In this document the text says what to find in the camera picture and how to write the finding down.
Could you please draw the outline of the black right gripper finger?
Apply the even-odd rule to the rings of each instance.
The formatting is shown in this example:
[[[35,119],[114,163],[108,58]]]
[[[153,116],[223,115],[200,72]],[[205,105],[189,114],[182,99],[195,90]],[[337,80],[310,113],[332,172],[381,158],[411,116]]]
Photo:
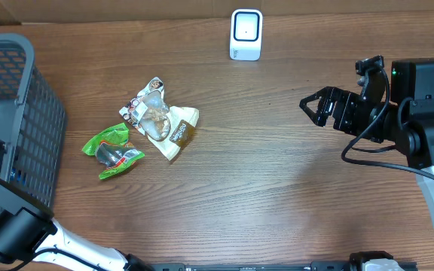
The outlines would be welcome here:
[[[299,107],[303,111],[311,111],[307,104],[314,101],[322,102],[322,105],[318,106],[321,111],[334,111],[345,108],[348,104],[356,106],[361,102],[360,95],[357,93],[342,90],[338,87],[324,87],[316,93],[303,98],[299,103]]]
[[[335,109],[336,101],[333,99],[319,98],[316,101],[315,108],[310,109],[310,118],[317,126],[325,126],[328,118]]]

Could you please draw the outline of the beige pastry snack packet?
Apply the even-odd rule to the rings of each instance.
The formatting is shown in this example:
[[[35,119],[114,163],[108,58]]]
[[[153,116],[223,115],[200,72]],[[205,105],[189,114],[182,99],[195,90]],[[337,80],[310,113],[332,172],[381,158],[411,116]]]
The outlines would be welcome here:
[[[152,78],[119,114],[171,161],[190,142],[200,112],[196,108],[168,105],[164,94],[163,81]]]

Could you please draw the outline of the green snack packet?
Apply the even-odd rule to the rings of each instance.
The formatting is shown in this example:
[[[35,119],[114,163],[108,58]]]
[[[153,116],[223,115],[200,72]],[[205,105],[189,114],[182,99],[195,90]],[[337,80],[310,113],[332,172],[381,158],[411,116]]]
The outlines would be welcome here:
[[[99,174],[100,180],[121,174],[145,156],[129,141],[129,129],[125,123],[104,129],[91,138],[81,151],[105,165]]]

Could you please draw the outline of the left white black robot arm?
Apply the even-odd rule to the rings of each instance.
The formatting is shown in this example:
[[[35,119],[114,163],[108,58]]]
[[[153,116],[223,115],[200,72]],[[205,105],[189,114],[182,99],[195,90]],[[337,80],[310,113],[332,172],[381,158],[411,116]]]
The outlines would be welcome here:
[[[0,141],[0,171],[5,143]],[[150,271],[132,254],[96,245],[62,227],[37,199],[0,179],[0,263],[32,261],[70,270]]]

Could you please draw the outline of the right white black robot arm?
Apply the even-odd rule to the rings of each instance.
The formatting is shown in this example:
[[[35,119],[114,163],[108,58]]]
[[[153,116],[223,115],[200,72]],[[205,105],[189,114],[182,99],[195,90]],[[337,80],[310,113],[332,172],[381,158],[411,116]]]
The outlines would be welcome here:
[[[341,153],[344,162],[415,174],[434,229],[434,58],[396,60],[387,73],[377,55],[357,61],[355,70],[361,93],[324,87],[299,106],[315,125],[325,126],[333,117],[334,129],[353,136]],[[389,141],[376,151],[396,150],[406,165],[349,158],[362,139]]]

